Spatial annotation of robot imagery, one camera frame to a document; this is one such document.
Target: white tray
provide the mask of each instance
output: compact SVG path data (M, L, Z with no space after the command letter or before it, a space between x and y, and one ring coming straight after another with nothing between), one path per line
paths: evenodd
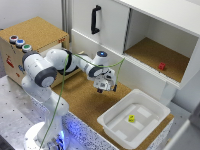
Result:
M169 115L170 109L135 89L97 120L105 133L126 149L137 148ZM135 115L133 123L129 115Z

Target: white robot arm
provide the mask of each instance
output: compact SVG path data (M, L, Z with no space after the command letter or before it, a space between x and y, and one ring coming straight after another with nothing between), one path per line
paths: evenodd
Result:
M30 97L42 103L49 110L49 115L46 116L45 124L38 132L37 137L35 137L36 141L40 144L49 127L59 97L50 88L50 85L52 85L56 78L57 71L60 74L64 74L65 68L65 74L67 75L77 68L80 68L87 74L89 80L94 81L93 86L97 88L99 93L102 93L104 90L116 90L115 71L108 67L103 67L108 66L107 53L103 51L97 52L93 60L85 54L72 55L72 53L67 50L52 49L47 53L45 58L40 56L37 52L31 51L23 56L22 62L24 70L27 73L22 80L23 89ZM54 119L56 121L53 122L53 127L49 130L43 144L43 149L50 149L52 146L49 145L52 145L53 141L53 143L55 143L57 136L59 137L62 131L61 117L67 114L68 109L68 103L61 98Z

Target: cabinet handle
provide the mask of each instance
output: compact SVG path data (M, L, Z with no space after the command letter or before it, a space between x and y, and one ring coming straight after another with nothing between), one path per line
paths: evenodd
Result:
M96 12L101 10L101 7L96 5L96 8L92 10L92 24L91 24L91 31L92 34L98 33L100 30L96 28Z

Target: green wire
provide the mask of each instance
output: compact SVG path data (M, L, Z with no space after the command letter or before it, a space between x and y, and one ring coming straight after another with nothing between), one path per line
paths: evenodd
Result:
M93 65L93 66L96 66L96 67L109 68L109 67L117 66L118 64L121 63L121 64L120 64L120 67L119 67L119 69L118 69L118 73L117 73L117 80L116 80L116 84L117 84L117 82L118 82L118 75L119 75L119 72L120 72L122 63L124 62L125 58L123 58L120 62L118 62L118 63L116 63L116 64L114 64L114 65L111 65L111 66L98 66L98 65L92 64L91 62L85 60L84 58L80 57L80 56L77 55L77 54L73 54L73 55L75 55L75 56L77 56L77 57L83 59L83 60L86 61L87 63L89 63L89 64L91 64L91 65ZM68 57L69 57L69 55L67 55L67 57L66 57L66 59L65 59L65 66L67 65ZM50 123L50 125L49 125L49 127L48 127L48 129L47 129L47 132L45 133L45 136L44 136L44 138L43 138L43 140L42 140L42 143L41 143L41 145L40 145L40 149L42 148L42 145L43 145L43 143L44 143L44 140L45 140L45 138L46 138L46 136L47 136L47 134L48 134L48 132L49 132L49 130L50 130L50 128L51 128L51 125L52 125L53 120L54 120L55 115L56 115L56 111L57 111L57 108L58 108L58 104L59 104L59 102L60 102L60 98L61 98L61 96L62 96L62 92L63 92L63 88L64 88L64 81L65 81L65 79L64 79L64 77L65 77L65 69L66 69L66 68L64 67L64 73L63 73L63 79L62 79L62 87L61 87L60 95L59 95L59 98L58 98L58 102L57 102L57 104L56 104L56 108L55 108L55 110L54 110L54 114L53 114L53 118L52 118L52 120L51 120L51 123Z
M67 55L67 57L66 57L66 59L65 59L65 66L67 65L68 57L69 57L69 55ZM62 92L63 92L63 88L64 88L64 82L65 82L65 67L64 67L64 73L63 73L62 88L61 88L61 91L60 91L60 95L59 95L59 98L58 98L58 102L57 102L57 104L56 104L56 108L55 108L55 110L54 110L54 114L53 114L53 118L52 118L52 120L51 120L51 123L50 123L50 125L49 125L49 127L48 127L48 129L47 129L47 132L45 133L45 136L44 136L44 138L43 138L43 140L42 140L42 144L40 145L40 149L41 149L41 147L42 147L42 145L43 145L43 143L44 143L44 140L45 140L45 138L46 138L46 136L47 136L47 134L48 134L48 132L49 132L49 129L51 128L51 125L52 125L52 123L53 123L54 117L55 117L55 115L56 115L56 111L57 111L57 108L58 108L58 104L59 104L59 102L60 102L60 98L61 98L61 96L62 96Z

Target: cardboard box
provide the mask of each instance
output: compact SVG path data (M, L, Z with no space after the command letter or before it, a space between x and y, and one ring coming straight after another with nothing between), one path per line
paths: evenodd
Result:
M31 45L33 50L38 53L44 53L44 51L59 43L62 44L62 47L69 49L69 35L40 17L35 17L0 31L0 50L6 74L19 85L21 85L21 81L26 74L22 66L24 53L15 45L10 44L9 37L12 35L17 35L19 39L25 40L26 44ZM78 70L66 76L65 79L76 72ZM52 87L61 83L61 81L62 75L58 73Z

